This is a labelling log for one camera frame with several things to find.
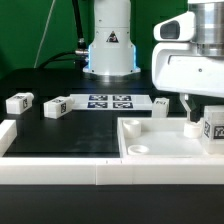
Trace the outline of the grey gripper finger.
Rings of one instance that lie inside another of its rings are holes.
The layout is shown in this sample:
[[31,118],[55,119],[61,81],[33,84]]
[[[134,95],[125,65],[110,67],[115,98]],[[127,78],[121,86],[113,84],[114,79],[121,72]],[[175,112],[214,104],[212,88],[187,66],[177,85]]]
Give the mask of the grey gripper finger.
[[186,111],[187,120],[190,121],[193,103],[191,102],[189,95],[186,93],[181,93],[179,95],[179,99],[180,99],[182,106],[184,107],[184,109]]

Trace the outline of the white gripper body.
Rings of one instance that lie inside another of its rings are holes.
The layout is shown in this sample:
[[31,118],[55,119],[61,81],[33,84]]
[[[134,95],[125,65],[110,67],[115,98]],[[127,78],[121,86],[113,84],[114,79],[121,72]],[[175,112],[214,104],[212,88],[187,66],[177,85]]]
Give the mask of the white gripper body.
[[187,11],[157,24],[152,81],[158,90],[224,98],[224,23],[220,13]]

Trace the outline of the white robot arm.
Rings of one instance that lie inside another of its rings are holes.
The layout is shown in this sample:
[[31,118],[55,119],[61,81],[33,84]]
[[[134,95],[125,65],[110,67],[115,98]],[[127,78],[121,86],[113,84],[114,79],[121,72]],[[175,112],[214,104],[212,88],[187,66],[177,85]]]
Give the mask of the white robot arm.
[[[154,27],[152,83],[160,91],[224,98],[224,0],[187,0]],[[94,0],[95,36],[83,72],[105,82],[140,72],[130,40],[130,0]]]

